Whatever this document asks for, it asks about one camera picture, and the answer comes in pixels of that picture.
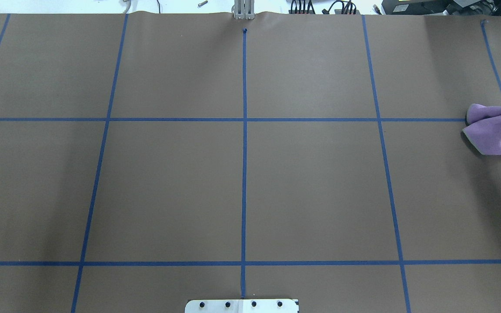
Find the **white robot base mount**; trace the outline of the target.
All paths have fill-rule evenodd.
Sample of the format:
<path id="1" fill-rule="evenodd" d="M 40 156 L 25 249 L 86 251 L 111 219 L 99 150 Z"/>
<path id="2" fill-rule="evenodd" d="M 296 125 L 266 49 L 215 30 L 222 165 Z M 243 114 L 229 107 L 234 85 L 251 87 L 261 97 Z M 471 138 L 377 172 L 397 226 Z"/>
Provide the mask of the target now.
<path id="1" fill-rule="evenodd" d="M 294 299 L 210 299 L 190 300 L 185 313 L 298 313 Z"/>

